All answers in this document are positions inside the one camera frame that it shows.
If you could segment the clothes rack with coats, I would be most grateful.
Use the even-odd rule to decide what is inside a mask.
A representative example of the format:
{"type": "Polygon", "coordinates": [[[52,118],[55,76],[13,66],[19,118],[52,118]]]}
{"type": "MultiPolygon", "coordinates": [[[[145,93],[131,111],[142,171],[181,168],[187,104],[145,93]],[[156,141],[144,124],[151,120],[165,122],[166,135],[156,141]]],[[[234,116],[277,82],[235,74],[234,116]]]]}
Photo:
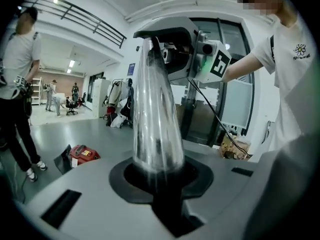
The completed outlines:
{"type": "Polygon", "coordinates": [[[133,80],[131,78],[114,79],[103,105],[106,106],[106,113],[103,116],[103,119],[106,120],[106,126],[110,127],[117,114],[121,114],[125,120],[120,128],[128,126],[132,129],[134,117],[133,80]]]}

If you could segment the white locker cabinet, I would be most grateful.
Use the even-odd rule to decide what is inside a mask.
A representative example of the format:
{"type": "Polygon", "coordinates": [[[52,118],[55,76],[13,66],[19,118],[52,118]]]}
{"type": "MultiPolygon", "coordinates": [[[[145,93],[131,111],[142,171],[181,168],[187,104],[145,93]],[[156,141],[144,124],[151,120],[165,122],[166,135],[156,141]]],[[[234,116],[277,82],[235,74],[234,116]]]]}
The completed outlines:
{"type": "Polygon", "coordinates": [[[103,102],[108,95],[110,84],[110,80],[103,78],[96,79],[93,83],[92,114],[95,119],[102,118],[107,111],[103,102]]]}

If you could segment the person's white t-shirt torso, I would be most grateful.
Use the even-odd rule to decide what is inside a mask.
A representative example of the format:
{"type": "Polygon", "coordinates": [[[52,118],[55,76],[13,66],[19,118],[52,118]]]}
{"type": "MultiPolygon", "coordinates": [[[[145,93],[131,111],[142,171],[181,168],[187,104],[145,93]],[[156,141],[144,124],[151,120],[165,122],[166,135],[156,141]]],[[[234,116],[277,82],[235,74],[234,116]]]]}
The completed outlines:
{"type": "Polygon", "coordinates": [[[320,88],[316,86],[320,62],[313,37],[298,12],[282,7],[272,36],[252,52],[265,56],[263,67],[274,74],[279,110],[270,134],[268,151],[278,151],[302,135],[320,132],[320,88]]]}

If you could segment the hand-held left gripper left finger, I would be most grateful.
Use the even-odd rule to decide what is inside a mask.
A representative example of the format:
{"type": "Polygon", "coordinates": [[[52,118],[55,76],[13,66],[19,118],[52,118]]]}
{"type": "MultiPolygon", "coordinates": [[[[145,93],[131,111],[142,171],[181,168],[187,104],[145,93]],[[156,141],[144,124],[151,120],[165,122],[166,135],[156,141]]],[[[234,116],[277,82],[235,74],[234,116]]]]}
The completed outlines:
{"type": "Polygon", "coordinates": [[[109,173],[122,157],[84,163],[37,193],[26,208],[41,217],[66,190],[81,196],[59,227],[78,240],[175,240],[148,204],[120,198],[109,184],[109,173]]]}

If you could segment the black office chair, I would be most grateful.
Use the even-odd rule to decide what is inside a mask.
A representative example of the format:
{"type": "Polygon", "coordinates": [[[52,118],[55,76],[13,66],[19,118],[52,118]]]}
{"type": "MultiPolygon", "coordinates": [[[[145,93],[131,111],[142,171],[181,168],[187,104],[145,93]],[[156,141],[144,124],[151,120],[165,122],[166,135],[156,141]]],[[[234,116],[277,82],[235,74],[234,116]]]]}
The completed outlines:
{"type": "Polygon", "coordinates": [[[78,112],[76,111],[77,103],[75,101],[73,101],[72,99],[70,99],[69,96],[66,97],[65,99],[65,107],[68,109],[66,112],[66,115],[68,116],[69,114],[78,114],[78,112]]]}

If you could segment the white shelf rack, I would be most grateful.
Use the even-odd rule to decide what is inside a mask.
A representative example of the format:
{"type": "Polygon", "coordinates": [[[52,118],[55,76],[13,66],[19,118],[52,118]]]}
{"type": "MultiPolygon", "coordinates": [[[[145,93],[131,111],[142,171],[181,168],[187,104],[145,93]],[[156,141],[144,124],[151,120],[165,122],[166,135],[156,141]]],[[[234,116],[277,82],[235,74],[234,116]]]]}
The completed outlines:
{"type": "Polygon", "coordinates": [[[42,77],[33,78],[32,82],[32,105],[41,105],[42,104],[42,87],[43,87],[43,79],[42,77]]]}

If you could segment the black balcony railing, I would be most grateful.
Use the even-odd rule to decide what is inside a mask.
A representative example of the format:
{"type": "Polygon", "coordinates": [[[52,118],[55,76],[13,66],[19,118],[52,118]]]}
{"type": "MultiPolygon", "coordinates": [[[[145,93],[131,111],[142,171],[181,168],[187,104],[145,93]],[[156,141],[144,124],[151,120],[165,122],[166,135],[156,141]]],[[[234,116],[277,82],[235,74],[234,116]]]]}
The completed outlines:
{"type": "Polygon", "coordinates": [[[118,48],[121,48],[127,39],[124,34],[101,18],[66,0],[24,0],[21,7],[24,9],[36,7],[39,12],[73,22],[107,39],[118,48]]]}

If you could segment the white panel board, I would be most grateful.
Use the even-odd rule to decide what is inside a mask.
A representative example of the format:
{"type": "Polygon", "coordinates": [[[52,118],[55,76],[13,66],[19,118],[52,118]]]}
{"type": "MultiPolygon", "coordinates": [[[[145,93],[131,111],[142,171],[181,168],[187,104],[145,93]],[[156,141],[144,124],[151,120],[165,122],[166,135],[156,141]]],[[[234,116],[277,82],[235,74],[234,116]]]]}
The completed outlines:
{"type": "Polygon", "coordinates": [[[221,122],[245,129],[248,125],[252,103],[253,85],[240,80],[227,83],[221,122]]]}

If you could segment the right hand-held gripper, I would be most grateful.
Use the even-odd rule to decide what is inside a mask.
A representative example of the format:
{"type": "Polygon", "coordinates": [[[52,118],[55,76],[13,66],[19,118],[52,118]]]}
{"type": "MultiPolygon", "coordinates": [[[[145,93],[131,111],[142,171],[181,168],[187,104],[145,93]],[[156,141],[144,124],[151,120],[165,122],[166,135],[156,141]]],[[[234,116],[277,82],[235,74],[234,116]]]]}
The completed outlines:
{"type": "Polygon", "coordinates": [[[186,16],[153,19],[138,29],[133,38],[157,38],[160,43],[165,43],[162,57],[169,79],[219,82],[232,59],[221,41],[209,40],[208,35],[198,32],[197,26],[186,16]]]}

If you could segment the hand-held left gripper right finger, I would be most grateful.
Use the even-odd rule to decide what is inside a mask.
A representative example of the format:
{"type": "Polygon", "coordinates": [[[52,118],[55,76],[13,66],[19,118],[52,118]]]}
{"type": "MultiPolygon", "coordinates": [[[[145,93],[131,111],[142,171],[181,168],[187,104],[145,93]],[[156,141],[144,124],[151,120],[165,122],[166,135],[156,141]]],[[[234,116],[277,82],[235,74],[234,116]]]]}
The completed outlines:
{"type": "Polygon", "coordinates": [[[214,156],[192,156],[192,159],[207,165],[213,172],[213,182],[206,192],[197,198],[188,199],[187,207],[192,215],[205,223],[214,220],[245,225],[248,215],[241,211],[237,199],[250,180],[250,176],[232,171],[240,168],[255,171],[257,163],[243,160],[231,160],[214,156]]]}

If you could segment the person's right forearm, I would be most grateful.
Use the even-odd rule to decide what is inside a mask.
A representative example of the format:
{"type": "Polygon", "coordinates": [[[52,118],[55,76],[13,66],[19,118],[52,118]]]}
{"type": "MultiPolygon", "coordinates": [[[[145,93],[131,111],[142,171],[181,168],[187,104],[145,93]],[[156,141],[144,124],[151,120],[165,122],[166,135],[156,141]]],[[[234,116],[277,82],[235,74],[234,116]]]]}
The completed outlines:
{"type": "Polygon", "coordinates": [[[223,83],[243,77],[262,68],[266,63],[266,57],[251,51],[239,61],[229,65],[221,79],[223,83]]]}

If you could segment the printed cardboard box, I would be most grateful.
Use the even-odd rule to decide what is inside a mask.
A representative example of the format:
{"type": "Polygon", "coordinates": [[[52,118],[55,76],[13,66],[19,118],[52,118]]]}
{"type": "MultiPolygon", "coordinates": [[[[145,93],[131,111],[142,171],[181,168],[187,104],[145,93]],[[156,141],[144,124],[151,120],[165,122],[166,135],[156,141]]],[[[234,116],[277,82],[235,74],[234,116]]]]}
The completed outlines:
{"type": "Polygon", "coordinates": [[[245,140],[240,140],[237,136],[231,135],[233,141],[230,140],[227,134],[224,135],[219,147],[219,154],[224,159],[244,160],[251,158],[249,154],[250,143],[245,140]]]}

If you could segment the white plastic bag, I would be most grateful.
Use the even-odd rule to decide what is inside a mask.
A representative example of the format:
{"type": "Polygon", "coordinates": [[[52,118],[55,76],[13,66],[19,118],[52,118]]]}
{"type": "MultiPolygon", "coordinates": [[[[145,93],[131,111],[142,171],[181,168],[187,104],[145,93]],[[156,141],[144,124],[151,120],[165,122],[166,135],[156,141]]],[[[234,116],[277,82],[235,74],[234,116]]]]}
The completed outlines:
{"type": "Polygon", "coordinates": [[[112,120],[110,127],[114,129],[120,128],[125,119],[126,117],[122,114],[117,114],[116,117],[112,120]]]}

